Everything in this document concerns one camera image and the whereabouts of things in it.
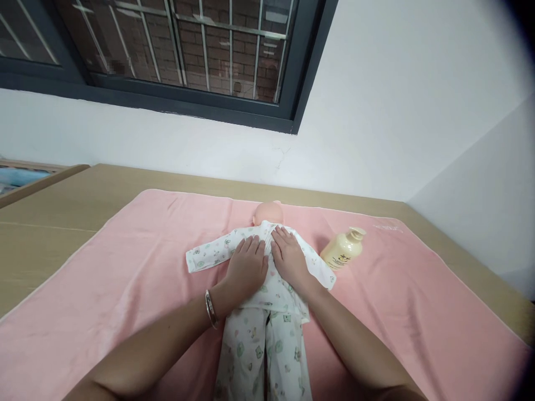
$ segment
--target baby clothes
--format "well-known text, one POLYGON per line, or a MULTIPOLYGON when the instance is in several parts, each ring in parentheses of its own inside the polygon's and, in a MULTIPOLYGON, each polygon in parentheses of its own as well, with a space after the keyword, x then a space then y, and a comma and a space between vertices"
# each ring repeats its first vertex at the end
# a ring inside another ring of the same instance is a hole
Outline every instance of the baby clothes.
MULTIPOLYGON (((216 400, 264 399, 264 352, 271 400, 311 400, 302 323, 309 322, 308 306, 291 285, 280 277, 271 254, 271 233, 277 224, 239 228, 186 253, 190 273, 229 260, 243 238, 258 235, 266 242, 268 272, 264 285, 227 317, 217 370, 216 400)), ((327 289, 336 276, 292 228, 305 255, 309 272, 327 289)))
MULTIPOLYGON (((190 273, 193 273, 214 267, 219 263, 229 260, 243 238, 258 235, 260 240, 266 242, 265 255, 269 256, 268 272, 264 285, 262 285, 260 291, 245 301, 240 307, 253 307, 274 312, 290 313, 301 316, 303 323, 309 322, 308 306, 303 302, 299 295, 295 293, 292 286, 280 277, 279 272, 275 268, 273 255, 271 254, 271 241, 273 239, 271 232, 276 226, 277 224, 263 221, 262 224, 257 227, 235 229, 215 241, 190 250, 186 252, 188 270, 190 273)), ((309 272, 316 277, 325 288, 331 290, 336 281, 336 276, 332 270, 319 257, 314 248, 308 245, 294 229, 290 227, 285 228, 295 236, 301 246, 309 272)))
POLYGON ((214 399, 264 400, 264 352, 267 398, 311 400, 300 317, 257 308, 227 317, 214 399))

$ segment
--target printed baby pants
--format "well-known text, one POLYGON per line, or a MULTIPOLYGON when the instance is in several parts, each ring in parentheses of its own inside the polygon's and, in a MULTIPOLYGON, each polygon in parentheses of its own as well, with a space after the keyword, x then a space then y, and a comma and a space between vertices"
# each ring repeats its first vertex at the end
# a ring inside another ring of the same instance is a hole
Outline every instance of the printed baby pants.
POLYGON ((256 308, 227 317, 214 399, 264 400, 265 356, 268 400, 312 400, 301 316, 256 308))

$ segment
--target lotion bottle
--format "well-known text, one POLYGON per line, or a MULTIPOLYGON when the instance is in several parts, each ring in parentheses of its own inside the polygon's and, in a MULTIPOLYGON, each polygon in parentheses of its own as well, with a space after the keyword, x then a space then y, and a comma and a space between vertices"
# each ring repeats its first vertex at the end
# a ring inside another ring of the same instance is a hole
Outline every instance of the lotion bottle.
POLYGON ((350 227, 347 233, 338 234, 322 250, 320 257, 333 270, 344 267, 351 259, 362 252, 362 239, 366 231, 361 228, 350 227))

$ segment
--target dark window frame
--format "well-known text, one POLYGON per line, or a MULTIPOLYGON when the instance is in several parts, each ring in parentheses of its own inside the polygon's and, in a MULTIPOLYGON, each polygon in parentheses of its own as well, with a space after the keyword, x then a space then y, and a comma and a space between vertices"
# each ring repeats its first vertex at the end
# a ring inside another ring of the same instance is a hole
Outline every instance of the dark window frame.
POLYGON ((0 87, 296 135, 338 0, 301 0, 278 104, 90 72, 51 0, 20 0, 59 65, 0 57, 0 87))

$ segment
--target pink towel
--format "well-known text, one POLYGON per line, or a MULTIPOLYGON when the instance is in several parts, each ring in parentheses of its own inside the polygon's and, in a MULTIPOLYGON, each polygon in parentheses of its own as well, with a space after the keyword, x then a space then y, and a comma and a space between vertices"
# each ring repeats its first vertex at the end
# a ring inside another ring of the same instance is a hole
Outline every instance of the pink towel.
MULTIPOLYGON (((118 342, 204 293, 227 264, 189 274, 187 250, 247 226, 257 203, 147 190, 0 321, 0 399, 61 399, 118 342)), ((332 294, 399 358, 430 400, 507 399, 530 349, 403 223, 283 205, 320 251, 349 226, 368 235, 332 294)), ((354 384, 315 319, 303 326, 313 397, 354 384)), ((212 398, 222 328, 206 331, 151 399, 212 398)))

